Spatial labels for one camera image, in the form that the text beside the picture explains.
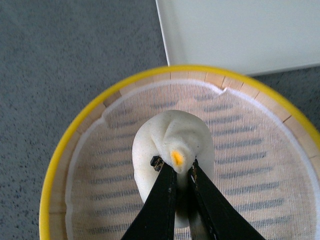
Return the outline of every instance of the wooden slat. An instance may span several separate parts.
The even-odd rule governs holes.
[[[170,79],[188,79],[189,73],[187,71],[172,71]]]
[[[205,82],[211,83],[220,89],[222,87],[222,83],[224,82],[224,80],[225,80],[225,76],[211,73],[211,72],[208,72],[205,76]]]
[[[233,78],[225,77],[222,83],[222,89],[231,88],[235,90],[240,90],[244,83],[239,80],[235,80]]]
[[[298,140],[300,145],[303,147],[304,151],[309,158],[320,155],[319,149],[315,142],[309,135],[309,133],[304,129],[304,127],[293,117],[289,117],[284,121],[284,124],[290,129],[295,138]]]
[[[259,92],[255,100],[268,108],[271,112],[273,112],[273,114],[277,115],[281,119],[281,121],[285,121],[291,116],[283,106],[281,106],[279,103],[277,103],[275,100],[273,100],[263,92]]]
[[[254,99],[258,95],[259,90],[254,88],[253,86],[250,86],[246,83],[243,83],[243,85],[240,88],[240,92],[244,93]]]
[[[121,93],[117,91],[115,94],[108,97],[106,100],[104,100],[103,104],[108,107],[110,106],[114,101],[116,101],[118,98],[121,97]]]
[[[309,134],[299,137],[298,142],[301,144],[309,158],[313,158],[320,154],[317,145]]]
[[[285,120],[284,124],[291,130],[297,139],[307,134],[304,127],[293,116]]]
[[[144,86],[144,85],[147,85],[147,84],[151,84],[154,82],[154,78],[151,76],[151,77],[146,77],[146,78],[143,78],[139,81],[136,81],[135,82],[135,86],[136,87],[141,87],[141,86]]]
[[[50,213],[66,211],[65,194],[69,164],[80,136],[78,132],[74,133],[60,158],[51,190]]]
[[[119,90],[120,94],[123,96],[129,92],[131,92],[132,90],[134,90],[136,88],[136,84],[135,83],[132,83],[132,84],[129,84],[123,88],[121,88]]]
[[[82,134],[84,133],[94,121],[99,119],[106,109],[106,106],[103,103],[100,103],[97,107],[95,107],[91,113],[82,121],[80,126],[77,128],[77,132]]]
[[[190,71],[188,74],[188,79],[195,79],[204,82],[207,73],[204,71]]]
[[[310,158],[310,161],[314,167],[314,170],[320,180],[320,155],[314,156]]]
[[[154,75],[154,76],[152,76],[152,80],[155,83],[160,82],[160,81],[170,80],[170,72]]]
[[[66,213],[53,213],[50,215],[51,240],[68,240],[66,231]]]

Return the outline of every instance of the white dough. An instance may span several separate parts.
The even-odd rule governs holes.
[[[198,117],[179,110],[159,113],[138,130],[132,146],[134,179],[145,202],[159,175],[150,165],[153,156],[160,156],[177,172],[176,228],[189,226],[186,188],[187,173],[195,159],[212,180],[215,147],[210,130]]]

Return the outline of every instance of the steamer basket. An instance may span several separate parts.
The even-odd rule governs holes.
[[[236,100],[228,103],[228,99],[233,99],[233,96]],[[129,115],[120,108],[124,102],[127,109],[133,109]],[[151,109],[143,107],[146,103],[148,106],[153,104]],[[201,104],[210,107],[202,108],[203,113],[193,108]],[[186,65],[155,68],[128,77],[97,96],[74,119],[62,136],[45,176],[39,213],[41,240],[68,239],[67,229],[69,239],[121,238],[142,207],[132,178],[130,159],[124,162],[125,156],[131,154],[130,143],[137,129],[150,116],[167,109],[191,112],[209,125],[216,142],[215,184],[259,232],[268,239],[320,239],[319,132],[297,108],[262,83],[219,68]],[[230,116],[228,111],[233,111],[234,115]],[[246,114],[252,114],[252,119],[249,117],[242,122]],[[101,119],[105,121],[108,131],[95,133]],[[115,130],[117,139],[121,140],[113,142],[111,130]],[[96,139],[108,142],[99,145]],[[98,156],[97,160],[94,154],[86,155],[93,151],[93,147],[81,153],[90,141],[93,141],[90,146],[97,146],[98,150],[94,151],[109,154],[101,148],[113,148],[113,159],[103,162],[101,159],[107,157]],[[127,149],[118,146],[122,142],[127,142],[124,145]],[[292,144],[292,149],[284,149],[286,142]],[[257,146],[261,148],[260,152],[256,151]],[[269,159],[271,154],[267,155],[263,148],[274,151],[273,158]],[[285,151],[293,156],[283,157]],[[84,155],[86,159],[92,156],[91,162],[84,162],[81,157]],[[291,161],[291,158],[297,158],[297,161]],[[116,176],[111,177],[108,174],[115,172],[110,170],[113,167],[119,167],[119,170]],[[94,174],[101,174],[101,178],[95,176],[94,180],[91,179]],[[105,189],[97,190],[94,184],[106,179]],[[104,194],[105,200],[97,200],[97,196],[102,196],[104,192],[107,192]],[[177,230],[175,238],[190,239],[188,231],[187,228]]]

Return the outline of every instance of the white tray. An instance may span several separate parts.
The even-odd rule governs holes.
[[[169,65],[257,75],[320,65],[318,0],[156,0]]]

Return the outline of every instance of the gray carpet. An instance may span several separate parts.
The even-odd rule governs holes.
[[[45,173],[81,109],[166,64],[154,0],[0,0],[0,240],[39,237]],[[320,67],[257,79],[320,129]]]

